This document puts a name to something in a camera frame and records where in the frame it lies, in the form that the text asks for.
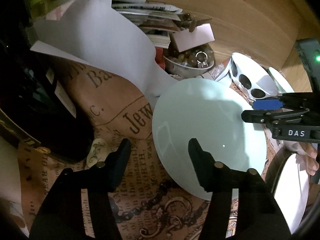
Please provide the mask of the person's right hand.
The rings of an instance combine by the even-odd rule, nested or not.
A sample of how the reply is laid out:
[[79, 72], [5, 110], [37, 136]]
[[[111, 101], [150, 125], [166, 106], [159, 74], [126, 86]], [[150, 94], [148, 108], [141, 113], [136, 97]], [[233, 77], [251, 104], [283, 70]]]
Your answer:
[[306, 162], [306, 171], [309, 175], [314, 176], [319, 169], [319, 163], [316, 161], [317, 150], [308, 142], [299, 142], [304, 151], [303, 158]]

